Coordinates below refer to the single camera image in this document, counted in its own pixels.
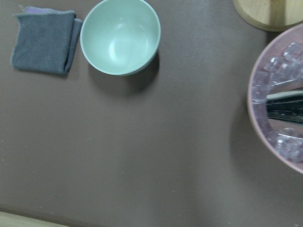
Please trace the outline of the mint green bowl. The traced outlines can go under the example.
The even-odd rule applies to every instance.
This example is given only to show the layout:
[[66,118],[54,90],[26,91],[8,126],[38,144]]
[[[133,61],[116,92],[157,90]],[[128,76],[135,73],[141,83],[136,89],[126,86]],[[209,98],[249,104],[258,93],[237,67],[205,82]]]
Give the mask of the mint green bowl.
[[103,0],[85,18],[80,46],[98,71],[127,76],[150,64],[160,36],[158,15],[146,1]]

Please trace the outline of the pink bowl with ice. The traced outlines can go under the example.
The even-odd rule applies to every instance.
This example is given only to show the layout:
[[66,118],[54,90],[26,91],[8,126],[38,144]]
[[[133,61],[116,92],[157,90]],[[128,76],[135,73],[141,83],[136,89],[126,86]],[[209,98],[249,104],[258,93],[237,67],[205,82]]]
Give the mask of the pink bowl with ice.
[[270,121],[267,118],[266,108],[265,108],[265,100],[256,101],[253,99],[253,82],[255,79],[255,75],[257,70],[263,67],[263,61],[265,58],[270,57],[271,55],[277,55],[282,52],[286,46],[290,43],[290,41],[302,42],[303,41],[303,25],[296,25],[281,34],[279,34],[276,38],[274,38],[261,52],[259,57],[257,58],[253,69],[250,74],[249,85],[248,85],[248,93],[247,93],[247,110],[250,118],[250,122],[254,131],[258,136],[258,140],[261,141],[271,153],[280,160],[281,163],[289,166],[293,170],[303,173],[303,164],[295,163],[293,161],[289,161],[282,157],[275,150],[275,142],[273,139],[276,138],[277,132],[270,125]]

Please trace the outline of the grey folded cloth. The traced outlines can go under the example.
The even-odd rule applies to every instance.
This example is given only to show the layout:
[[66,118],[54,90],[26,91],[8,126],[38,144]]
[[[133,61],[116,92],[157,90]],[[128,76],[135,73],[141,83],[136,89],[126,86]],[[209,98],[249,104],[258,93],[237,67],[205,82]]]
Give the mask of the grey folded cloth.
[[24,71],[67,74],[83,23],[75,11],[28,6],[13,17],[19,27],[11,66]]

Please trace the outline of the wooden mug tree stand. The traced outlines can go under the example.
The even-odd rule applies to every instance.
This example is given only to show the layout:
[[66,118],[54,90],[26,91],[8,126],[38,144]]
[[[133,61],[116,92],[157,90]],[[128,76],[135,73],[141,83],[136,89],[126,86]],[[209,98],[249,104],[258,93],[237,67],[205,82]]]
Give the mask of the wooden mug tree stand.
[[265,31],[281,32],[303,22],[301,0],[234,0],[239,16]]

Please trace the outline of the wooden cutting board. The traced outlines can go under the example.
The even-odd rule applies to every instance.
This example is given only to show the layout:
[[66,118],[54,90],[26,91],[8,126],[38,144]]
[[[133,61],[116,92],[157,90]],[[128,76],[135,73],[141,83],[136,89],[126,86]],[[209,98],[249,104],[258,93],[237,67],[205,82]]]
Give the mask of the wooden cutting board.
[[66,227],[52,222],[0,212],[1,227]]

